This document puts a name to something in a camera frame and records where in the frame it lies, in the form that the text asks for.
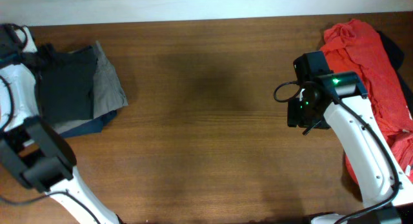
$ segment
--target wooden surface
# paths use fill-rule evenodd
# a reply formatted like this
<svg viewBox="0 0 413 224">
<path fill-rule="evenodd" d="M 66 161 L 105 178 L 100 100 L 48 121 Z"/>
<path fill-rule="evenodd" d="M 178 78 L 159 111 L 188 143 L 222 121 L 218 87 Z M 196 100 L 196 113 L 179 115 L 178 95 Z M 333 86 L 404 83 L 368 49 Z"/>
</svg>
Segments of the wooden surface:
<svg viewBox="0 0 413 224">
<path fill-rule="evenodd" d="M 129 106 L 101 134 L 69 139 L 86 183 L 127 223 L 241 223 L 360 209 L 332 130 L 288 128 L 275 87 L 322 31 L 358 18 L 405 52 L 413 87 L 412 13 L 33 28 L 71 51 L 99 40 Z M 0 191 L 38 196 L 3 168 Z M 75 223 L 53 200 L 0 204 L 1 223 Z"/>
</svg>

